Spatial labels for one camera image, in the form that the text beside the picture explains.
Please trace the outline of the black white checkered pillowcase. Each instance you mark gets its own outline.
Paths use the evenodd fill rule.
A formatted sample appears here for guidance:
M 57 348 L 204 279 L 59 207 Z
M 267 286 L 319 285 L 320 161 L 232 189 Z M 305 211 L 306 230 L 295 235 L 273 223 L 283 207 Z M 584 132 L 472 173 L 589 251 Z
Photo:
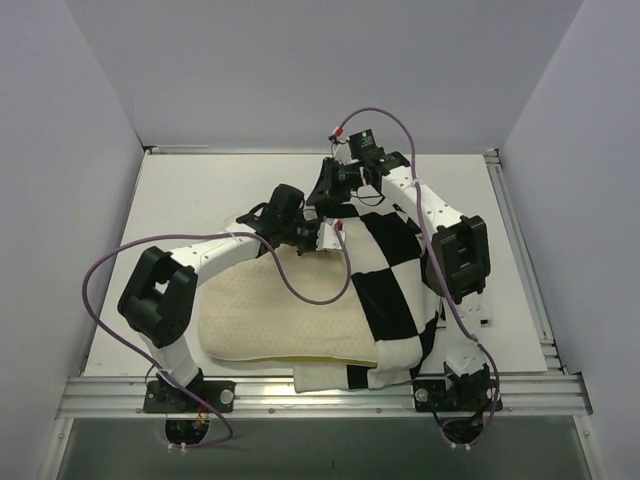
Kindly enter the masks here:
M 294 388 L 306 393 L 381 389 L 408 382 L 433 350 L 443 308 L 426 283 L 419 227 L 387 200 L 378 207 L 334 206 L 328 216 L 344 222 L 351 285 L 377 358 L 296 365 Z

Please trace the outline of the cream quilted pillow yellow edge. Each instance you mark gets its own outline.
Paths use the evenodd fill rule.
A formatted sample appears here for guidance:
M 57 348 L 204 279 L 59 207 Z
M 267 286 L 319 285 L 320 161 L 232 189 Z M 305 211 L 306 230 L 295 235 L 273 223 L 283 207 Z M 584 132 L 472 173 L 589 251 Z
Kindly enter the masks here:
M 197 339 L 217 360 L 340 361 L 373 366 L 378 353 L 344 256 L 277 254 L 236 264 L 198 290 Z

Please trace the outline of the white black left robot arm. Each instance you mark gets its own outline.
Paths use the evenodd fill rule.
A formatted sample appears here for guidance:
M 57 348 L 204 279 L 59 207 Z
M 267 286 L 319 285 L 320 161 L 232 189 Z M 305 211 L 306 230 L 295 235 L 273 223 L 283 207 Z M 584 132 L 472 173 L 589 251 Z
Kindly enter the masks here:
M 185 337 L 198 287 L 281 245 L 316 251 L 320 230 L 321 218 L 304 211 L 303 193 L 280 184 L 269 201 L 211 238 L 169 251 L 152 246 L 141 254 L 117 310 L 158 364 L 166 398 L 176 409 L 193 410 L 202 399 L 203 373 Z

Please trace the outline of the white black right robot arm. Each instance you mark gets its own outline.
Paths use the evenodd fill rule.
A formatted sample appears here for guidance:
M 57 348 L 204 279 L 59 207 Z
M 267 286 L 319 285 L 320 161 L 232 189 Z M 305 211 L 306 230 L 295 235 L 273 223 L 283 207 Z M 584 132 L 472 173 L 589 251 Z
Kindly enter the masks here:
M 465 409 L 489 388 L 491 362 L 480 340 L 482 294 L 491 271 L 486 223 L 463 215 L 419 180 L 413 158 L 378 147 L 346 163 L 325 158 L 309 203 L 325 212 L 362 186 L 373 187 L 420 227 L 427 286 L 446 305 L 449 379 L 443 395 L 450 406 Z

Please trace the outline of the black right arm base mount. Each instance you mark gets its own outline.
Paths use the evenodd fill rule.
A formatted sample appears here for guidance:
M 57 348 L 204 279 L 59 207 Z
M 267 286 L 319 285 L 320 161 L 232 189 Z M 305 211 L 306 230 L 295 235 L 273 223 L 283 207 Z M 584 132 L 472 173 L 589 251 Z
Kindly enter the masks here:
M 414 409 L 418 412 L 476 413 L 490 410 L 496 381 L 484 384 L 462 382 L 462 385 L 445 378 L 418 378 L 411 384 Z

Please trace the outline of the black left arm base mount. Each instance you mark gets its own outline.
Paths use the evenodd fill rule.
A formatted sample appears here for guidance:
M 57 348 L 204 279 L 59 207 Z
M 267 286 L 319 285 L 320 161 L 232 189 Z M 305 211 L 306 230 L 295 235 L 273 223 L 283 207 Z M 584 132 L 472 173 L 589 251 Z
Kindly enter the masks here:
M 147 385 L 142 410 L 148 414 L 178 414 L 205 412 L 206 408 L 195 399 L 199 397 L 220 413 L 233 411 L 236 384 L 223 380 L 194 380 L 192 395 L 184 393 L 165 380 L 157 379 Z

